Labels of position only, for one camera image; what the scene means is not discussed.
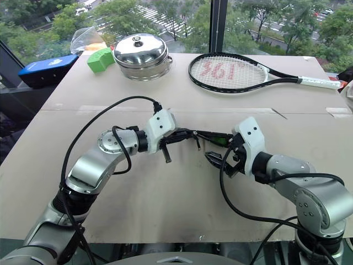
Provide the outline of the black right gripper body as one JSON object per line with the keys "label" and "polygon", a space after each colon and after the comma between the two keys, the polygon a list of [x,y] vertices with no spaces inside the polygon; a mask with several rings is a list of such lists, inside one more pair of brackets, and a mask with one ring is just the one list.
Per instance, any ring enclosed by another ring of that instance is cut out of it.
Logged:
{"label": "black right gripper body", "polygon": [[234,166],[231,166],[226,162],[225,173],[228,177],[234,177],[237,173],[244,174],[245,162],[246,162],[246,150],[244,148],[244,140],[240,133],[236,133],[232,138],[229,145],[231,151],[233,151],[233,160],[236,162]]}

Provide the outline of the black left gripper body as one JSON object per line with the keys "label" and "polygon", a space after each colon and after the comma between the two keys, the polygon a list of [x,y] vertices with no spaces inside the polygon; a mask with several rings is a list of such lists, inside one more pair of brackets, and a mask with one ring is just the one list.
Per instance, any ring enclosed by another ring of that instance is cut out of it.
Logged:
{"label": "black left gripper body", "polygon": [[159,141],[159,150],[162,150],[165,146],[169,144],[175,144],[180,141],[179,137],[180,130],[176,129],[171,132],[169,135],[164,136]]}

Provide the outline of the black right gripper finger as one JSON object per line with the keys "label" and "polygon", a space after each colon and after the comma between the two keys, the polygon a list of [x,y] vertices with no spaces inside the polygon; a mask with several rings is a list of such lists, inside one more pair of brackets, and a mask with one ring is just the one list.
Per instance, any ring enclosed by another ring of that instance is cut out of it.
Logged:
{"label": "black right gripper finger", "polygon": [[208,142],[211,142],[217,146],[228,146],[231,138],[233,137],[232,134],[226,134],[222,132],[211,132],[201,130],[197,130],[196,132],[198,137]]}
{"label": "black right gripper finger", "polygon": [[207,151],[205,152],[205,157],[209,161],[210,164],[212,164],[214,167],[221,169],[223,165],[223,169],[227,169],[229,167],[229,164],[227,161],[224,161],[222,155],[220,153],[216,153],[213,151]]}

